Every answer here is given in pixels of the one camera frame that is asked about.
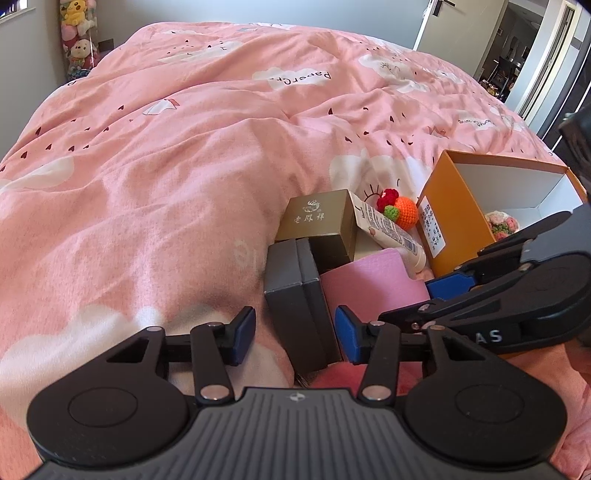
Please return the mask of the white cream tube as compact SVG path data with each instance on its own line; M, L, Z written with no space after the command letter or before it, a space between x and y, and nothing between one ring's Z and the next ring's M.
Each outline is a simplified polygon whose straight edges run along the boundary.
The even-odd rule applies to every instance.
M356 226L382 248L397 249L410 275L420 273L427 264L422 245L409 233L382 213L363 202L355 193L349 192L355 211Z

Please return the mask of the orange cardboard box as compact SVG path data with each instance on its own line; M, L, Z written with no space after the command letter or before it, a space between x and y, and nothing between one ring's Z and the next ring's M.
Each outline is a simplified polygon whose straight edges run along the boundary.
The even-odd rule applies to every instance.
M520 227L573 211L587 193L562 163L444 151L418 200L418 232L436 277L495 242L486 215L499 211Z

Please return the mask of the white long box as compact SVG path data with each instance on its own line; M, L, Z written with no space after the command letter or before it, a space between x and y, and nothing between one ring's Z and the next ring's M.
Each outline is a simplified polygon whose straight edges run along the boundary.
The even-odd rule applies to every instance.
M359 229L356 232L356 245L353 252L353 259L358 261L367 256L373 255L383 250L383 247L378 244L375 239L366 231Z

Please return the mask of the dark wardrobe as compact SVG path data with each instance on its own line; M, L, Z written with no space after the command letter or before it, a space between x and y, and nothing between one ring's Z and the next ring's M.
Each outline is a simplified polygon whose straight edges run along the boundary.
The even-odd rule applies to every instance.
M578 1L549 1L519 80L515 112L554 151L559 125L582 108L590 81L590 14Z

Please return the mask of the pink card envelope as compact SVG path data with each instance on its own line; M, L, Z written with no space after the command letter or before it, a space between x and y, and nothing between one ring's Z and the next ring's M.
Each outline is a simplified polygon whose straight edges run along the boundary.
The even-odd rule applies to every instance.
M332 319L345 305L368 323L390 310L430 299L425 282L411 278L401 254L385 249L321 275Z

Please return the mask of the window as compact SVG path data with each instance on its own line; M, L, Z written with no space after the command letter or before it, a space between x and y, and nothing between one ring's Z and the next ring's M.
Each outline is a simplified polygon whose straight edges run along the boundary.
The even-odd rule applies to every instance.
M0 0L0 21L12 19L34 9L30 0Z

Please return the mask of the crochet orange fruit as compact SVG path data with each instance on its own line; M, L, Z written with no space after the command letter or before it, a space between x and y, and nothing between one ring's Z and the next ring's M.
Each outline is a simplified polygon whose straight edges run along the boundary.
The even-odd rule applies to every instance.
M377 210L405 231L412 230L419 220L415 202L411 198L401 196L396 189L385 189L380 194Z

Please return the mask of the pink bed duvet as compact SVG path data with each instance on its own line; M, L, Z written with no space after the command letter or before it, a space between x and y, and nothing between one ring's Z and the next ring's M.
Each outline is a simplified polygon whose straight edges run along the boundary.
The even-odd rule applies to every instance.
M150 325L252 306L232 384L293 384L263 297L288 201L413 197L446 150L557 162L461 69L349 32L156 23L59 87L1 163L2 477L39 466L33 397Z

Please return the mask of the gold gift box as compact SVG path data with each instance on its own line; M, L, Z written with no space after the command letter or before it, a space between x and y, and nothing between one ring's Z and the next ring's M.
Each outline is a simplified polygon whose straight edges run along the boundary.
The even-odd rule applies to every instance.
M346 189L291 198L280 220L276 242L308 239L318 271L353 262L356 217Z

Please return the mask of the plush toy column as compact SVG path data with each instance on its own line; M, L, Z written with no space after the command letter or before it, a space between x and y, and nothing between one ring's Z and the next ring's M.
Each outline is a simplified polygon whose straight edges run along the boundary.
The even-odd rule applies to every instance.
M96 2L61 0L59 13L66 79L73 81L87 76L99 62Z

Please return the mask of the black box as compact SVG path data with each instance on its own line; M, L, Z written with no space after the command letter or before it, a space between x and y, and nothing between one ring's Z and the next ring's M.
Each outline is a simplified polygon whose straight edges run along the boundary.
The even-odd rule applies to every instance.
M263 292L295 374L305 376L342 360L307 238L270 245Z

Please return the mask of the crochet bear with flowers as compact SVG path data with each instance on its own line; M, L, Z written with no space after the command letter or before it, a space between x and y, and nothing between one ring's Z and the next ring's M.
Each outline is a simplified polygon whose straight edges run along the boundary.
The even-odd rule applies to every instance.
M496 241L503 240L520 230L519 222L502 211L493 211L485 215L489 229Z

